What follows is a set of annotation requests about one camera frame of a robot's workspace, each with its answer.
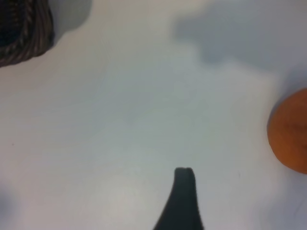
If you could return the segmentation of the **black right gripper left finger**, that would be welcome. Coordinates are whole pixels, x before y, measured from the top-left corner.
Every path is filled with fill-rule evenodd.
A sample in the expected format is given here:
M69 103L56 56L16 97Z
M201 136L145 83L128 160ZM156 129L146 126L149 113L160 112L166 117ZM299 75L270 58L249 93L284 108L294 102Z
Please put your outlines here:
M181 230L184 196L185 169L176 168L173 186L165 207L154 227L154 230Z

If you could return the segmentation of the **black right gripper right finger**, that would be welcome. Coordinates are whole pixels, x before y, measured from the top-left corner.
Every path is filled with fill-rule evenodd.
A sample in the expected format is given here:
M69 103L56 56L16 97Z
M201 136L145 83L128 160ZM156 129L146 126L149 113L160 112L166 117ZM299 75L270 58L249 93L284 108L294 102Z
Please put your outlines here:
M195 174L191 168L182 168L181 170L184 177L184 188L186 189L184 198L186 229L203 230L204 225L198 206Z

